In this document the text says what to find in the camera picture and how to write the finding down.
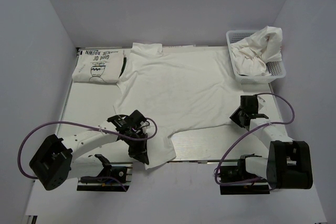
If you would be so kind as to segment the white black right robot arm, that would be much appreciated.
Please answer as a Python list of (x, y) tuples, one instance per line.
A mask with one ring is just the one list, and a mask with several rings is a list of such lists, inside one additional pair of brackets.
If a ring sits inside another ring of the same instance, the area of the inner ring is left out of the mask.
[(247, 182), (253, 177), (265, 179), (270, 189), (310, 189), (313, 185), (310, 148), (305, 141), (295, 141), (282, 134), (265, 114), (259, 113), (258, 95), (242, 95), (240, 106), (230, 119), (247, 133), (257, 137), (268, 148), (266, 158), (242, 155), (237, 175)]

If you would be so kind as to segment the white cartoon print t-shirt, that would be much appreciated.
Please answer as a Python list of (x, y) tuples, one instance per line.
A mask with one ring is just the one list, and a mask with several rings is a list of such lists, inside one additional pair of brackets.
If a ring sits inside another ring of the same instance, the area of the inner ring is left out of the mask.
[(227, 50), (164, 53), (161, 44), (134, 43), (117, 85), (116, 114), (138, 110), (158, 126), (146, 169), (176, 157), (173, 134), (229, 124), (243, 94)]

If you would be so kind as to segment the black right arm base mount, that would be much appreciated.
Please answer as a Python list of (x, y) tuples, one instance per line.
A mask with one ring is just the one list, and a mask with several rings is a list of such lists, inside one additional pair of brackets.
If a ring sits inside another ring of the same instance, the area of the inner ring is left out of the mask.
[(265, 179), (243, 172), (237, 165), (221, 166), (218, 173), (221, 195), (267, 195), (270, 189)]

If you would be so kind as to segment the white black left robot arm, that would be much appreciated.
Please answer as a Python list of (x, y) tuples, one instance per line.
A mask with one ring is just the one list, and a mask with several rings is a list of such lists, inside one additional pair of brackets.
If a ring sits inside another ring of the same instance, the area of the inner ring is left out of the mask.
[(45, 138), (29, 167), (43, 187), (50, 191), (66, 180), (77, 178), (87, 186), (101, 186), (112, 191), (127, 191), (130, 168), (112, 165), (102, 154), (91, 151), (118, 141), (128, 146), (130, 158), (149, 164), (147, 133), (155, 123), (138, 110), (130, 115), (114, 115), (98, 126), (82, 125), (85, 131), (67, 137), (52, 134)]

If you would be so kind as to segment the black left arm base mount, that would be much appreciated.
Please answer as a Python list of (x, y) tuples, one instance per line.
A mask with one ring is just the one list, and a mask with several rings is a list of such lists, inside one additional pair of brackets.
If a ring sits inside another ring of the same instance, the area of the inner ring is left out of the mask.
[(132, 172), (131, 163), (87, 166), (77, 175), (77, 191), (125, 193), (131, 185)]

